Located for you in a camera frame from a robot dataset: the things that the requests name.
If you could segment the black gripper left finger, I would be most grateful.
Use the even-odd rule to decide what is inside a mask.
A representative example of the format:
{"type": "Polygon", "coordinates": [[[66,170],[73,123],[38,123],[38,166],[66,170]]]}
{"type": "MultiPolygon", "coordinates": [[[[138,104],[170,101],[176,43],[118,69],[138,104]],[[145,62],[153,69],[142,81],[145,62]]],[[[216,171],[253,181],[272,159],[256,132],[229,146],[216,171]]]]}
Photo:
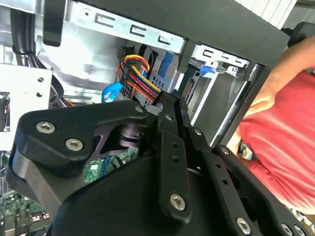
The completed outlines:
{"type": "Polygon", "coordinates": [[[173,146],[178,141],[176,98],[174,93],[160,93],[154,102],[160,108],[158,114],[129,100],[29,112],[18,122],[12,170],[54,221],[67,198],[91,184],[83,181],[89,161],[137,147],[137,158],[155,157],[163,169],[158,190],[161,212],[183,223],[185,216],[177,210],[185,204],[176,193],[175,181],[180,176],[173,162],[178,154],[173,146]]]}

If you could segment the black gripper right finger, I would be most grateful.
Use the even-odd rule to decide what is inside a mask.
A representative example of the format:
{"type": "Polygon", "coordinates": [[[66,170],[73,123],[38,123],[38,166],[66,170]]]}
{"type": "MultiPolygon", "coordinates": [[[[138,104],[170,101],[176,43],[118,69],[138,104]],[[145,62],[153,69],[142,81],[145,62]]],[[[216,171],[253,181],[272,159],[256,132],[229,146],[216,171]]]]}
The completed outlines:
{"type": "Polygon", "coordinates": [[[210,148],[194,129],[183,99],[174,115],[179,179],[176,193],[185,204],[184,236],[305,236],[306,229],[276,197],[224,146],[210,148]]]}

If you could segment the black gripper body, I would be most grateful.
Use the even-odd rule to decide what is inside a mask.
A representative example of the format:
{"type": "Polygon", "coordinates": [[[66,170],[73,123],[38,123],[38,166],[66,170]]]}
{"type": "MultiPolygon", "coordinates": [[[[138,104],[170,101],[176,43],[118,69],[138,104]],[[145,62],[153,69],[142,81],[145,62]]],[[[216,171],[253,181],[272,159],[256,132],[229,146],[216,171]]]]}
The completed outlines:
{"type": "Polygon", "coordinates": [[[204,177],[188,173],[192,217],[166,217],[158,204],[163,169],[155,157],[140,157],[76,191],[61,205],[53,236],[235,236],[204,177]]]}

